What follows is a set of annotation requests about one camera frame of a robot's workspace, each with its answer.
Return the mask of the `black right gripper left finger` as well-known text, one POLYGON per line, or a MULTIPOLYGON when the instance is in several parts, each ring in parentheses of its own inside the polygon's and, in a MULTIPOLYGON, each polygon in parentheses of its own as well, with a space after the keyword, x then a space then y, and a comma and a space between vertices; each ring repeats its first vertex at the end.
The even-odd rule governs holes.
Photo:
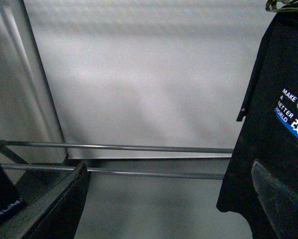
POLYGON ((84 210, 90 176, 77 166, 45 194, 0 226, 0 239, 73 239, 84 210))

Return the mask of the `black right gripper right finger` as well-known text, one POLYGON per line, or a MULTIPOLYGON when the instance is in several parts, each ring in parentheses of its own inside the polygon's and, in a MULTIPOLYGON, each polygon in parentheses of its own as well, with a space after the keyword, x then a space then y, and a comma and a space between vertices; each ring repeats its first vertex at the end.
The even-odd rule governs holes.
POLYGON ((254 161, 251 175, 260 204, 277 237, 298 239, 298 194, 258 161, 254 161))

